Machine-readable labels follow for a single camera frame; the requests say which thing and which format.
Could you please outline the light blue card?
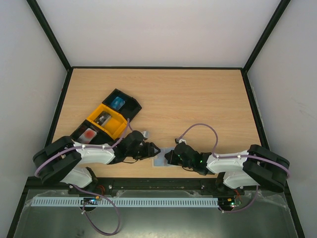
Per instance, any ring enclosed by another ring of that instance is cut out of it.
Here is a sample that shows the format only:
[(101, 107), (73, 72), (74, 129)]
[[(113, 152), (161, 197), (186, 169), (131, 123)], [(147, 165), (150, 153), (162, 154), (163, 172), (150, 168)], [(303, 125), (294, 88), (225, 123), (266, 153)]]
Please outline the light blue card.
[(168, 167), (170, 165), (166, 163), (165, 157), (156, 157), (154, 158), (153, 166), (154, 167)]

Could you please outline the translucent plastic card holder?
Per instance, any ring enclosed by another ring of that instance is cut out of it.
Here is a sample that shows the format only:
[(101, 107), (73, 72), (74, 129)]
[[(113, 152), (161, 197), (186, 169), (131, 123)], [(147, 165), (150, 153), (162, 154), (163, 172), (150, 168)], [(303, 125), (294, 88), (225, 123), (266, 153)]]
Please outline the translucent plastic card holder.
[(152, 166), (154, 168), (173, 167), (174, 165), (170, 165), (165, 158), (165, 154), (169, 153), (172, 150), (174, 150), (174, 147), (161, 148), (160, 153), (153, 157)]

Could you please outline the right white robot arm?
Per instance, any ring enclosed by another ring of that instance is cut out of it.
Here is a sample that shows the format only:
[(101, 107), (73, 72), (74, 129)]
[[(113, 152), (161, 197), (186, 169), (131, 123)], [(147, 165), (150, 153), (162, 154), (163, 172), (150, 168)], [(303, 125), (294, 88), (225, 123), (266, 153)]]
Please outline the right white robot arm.
[(169, 165), (188, 168), (202, 176), (223, 175), (216, 182), (221, 194), (242, 186), (261, 186), (281, 193), (290, 175), (287, 159), (257, 144), (242, 152), (217, 154), (199, 153), (181, 142), (165, 153), (164, 158)]

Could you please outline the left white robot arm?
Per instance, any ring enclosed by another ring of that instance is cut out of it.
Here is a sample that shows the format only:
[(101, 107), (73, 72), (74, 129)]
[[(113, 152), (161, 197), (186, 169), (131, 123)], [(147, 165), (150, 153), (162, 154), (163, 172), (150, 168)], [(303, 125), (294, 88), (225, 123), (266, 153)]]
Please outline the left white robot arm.
[(151, 158), (160, 153), (152, 142), (147, 142), (144, 134), (132, 131), (117, 139), (112, 145), (82, 144), (70, 136), (63, 136), (33, 156), (36, 166), (35, 177), (42, 184), (63, 182), (85, 188), (93, 182), (93, 172), (87, 164), (112, 165), (122, 163), (125, 158), (134, 160)]

